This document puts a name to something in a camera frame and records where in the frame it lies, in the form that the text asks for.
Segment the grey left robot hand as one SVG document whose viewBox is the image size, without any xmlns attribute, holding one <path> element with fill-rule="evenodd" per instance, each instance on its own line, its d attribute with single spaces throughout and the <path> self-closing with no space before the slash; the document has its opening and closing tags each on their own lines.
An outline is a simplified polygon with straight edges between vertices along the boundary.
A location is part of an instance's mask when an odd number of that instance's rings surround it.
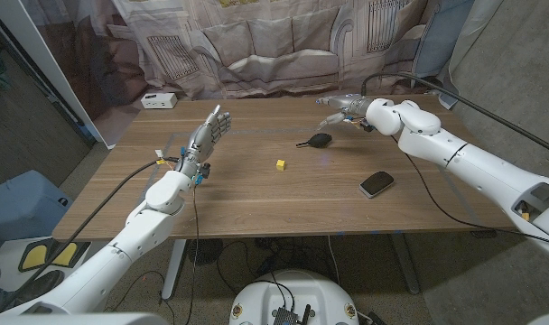
<svg viewBox="0 0 549 325">
<path fill-rule="evenodd" d="M 220 105 L 216 105 L 206 120 L 191 133 L 185 153 L 174 170 L 189 177 L 197 174 L 211 156 L 214 145 L 230 127 L 230 113 L 222 113 Z"/>
</svg>

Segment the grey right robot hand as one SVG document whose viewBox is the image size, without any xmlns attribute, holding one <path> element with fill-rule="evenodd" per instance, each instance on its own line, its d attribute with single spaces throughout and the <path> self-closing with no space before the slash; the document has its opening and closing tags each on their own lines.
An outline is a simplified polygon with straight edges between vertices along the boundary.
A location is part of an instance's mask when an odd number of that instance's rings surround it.
<svg viewBox="0 0 549 325">
<path fill-rule="evenodd" d="M 370 101 L 360 94 L 347 94 L 321 97 L 316 100 L 316 103 L 338 110 L 338 113 L 327 116 L 319 123 L 319 129 L 322 129 L 327 125 L 343 122 L 348 116 L 365 116 Z"/>
</svg>

